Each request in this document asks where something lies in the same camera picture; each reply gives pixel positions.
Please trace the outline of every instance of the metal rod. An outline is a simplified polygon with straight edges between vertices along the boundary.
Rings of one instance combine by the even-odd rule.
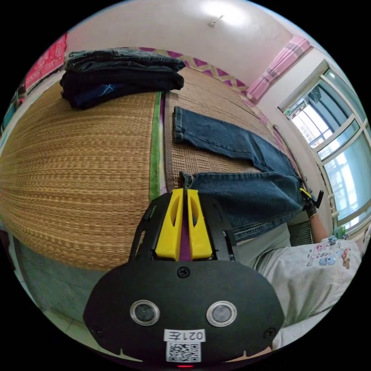
[[[308,187],[308,184],[307,184],[307,182],[306,182],[306,180],[305,180],[304,173],[303,173],[303,171],[302,171],[302,169],[301,169],[301,167],[300,167],[300,165],[299,165],[299,163],[298,163],[298,161],[297,161],[297,159],[296,159],[296,157],[295,157],[293,151],[291,150],[291,148],[290,148],[290,146],[289,146],[289,143],[287,143],[287,140],[286,140],[285,137],[281,134],[281,132],[279,131],[278,126],[277,126],[276,124],[273,125],[273,129],[277,131],[278,135],[279,135],[279,136],[281,137],[281,139],[284,141],[284,143],[285,143],[287,149],[289,150],[291,156],[293,157],[293,159],[294,159],[294,161],[295,161],[296,166],[298,167],[299,174],[300,174],[300,177],[301,177],[301,179],[302,179],[302,181],[303,181],[304,187],[305,187],[305,189],[306,189],[307,191],[309,191],[309,187]]]

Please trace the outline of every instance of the black folded jeans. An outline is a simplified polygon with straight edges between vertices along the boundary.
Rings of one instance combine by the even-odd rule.
[[[129,94],[180,90],[176,58],[127,48],[70,53],[60,85],[73,108],[86,109]]]

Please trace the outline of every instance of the screw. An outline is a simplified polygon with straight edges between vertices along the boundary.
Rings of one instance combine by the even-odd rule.
[[[190,275],[191,271],[187,267],[180,267],[178,269],[178,277],[187,278]]]
[[[276,334],[275,328],[269,328],[266,332],[264,332],[264,339],[270,339]]]
[[[94,326],[93,332],[99,337],[103,336],[103,330],[98,326]]]

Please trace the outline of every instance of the green cloth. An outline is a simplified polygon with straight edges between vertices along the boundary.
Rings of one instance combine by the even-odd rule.
[[[155,109],[152,122],[152,143],[150,162],[150,202],[160,196],[160,147],[159,147],[159,126],[160,126],[161,93],[157,93]]]

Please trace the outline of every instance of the folded clothes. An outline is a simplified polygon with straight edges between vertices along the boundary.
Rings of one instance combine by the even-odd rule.
[[[69,55],[60,85],[71,107],[87,109],[129,94],[180,90],[185,63],[127,48],[78,51]]]
[[[261,173],[181,173],[184,185],[219,201],[236,241],[258,237],[298,215],[302,180],[285,154],[231,123],[175,107],[174,141],[251,162]]]

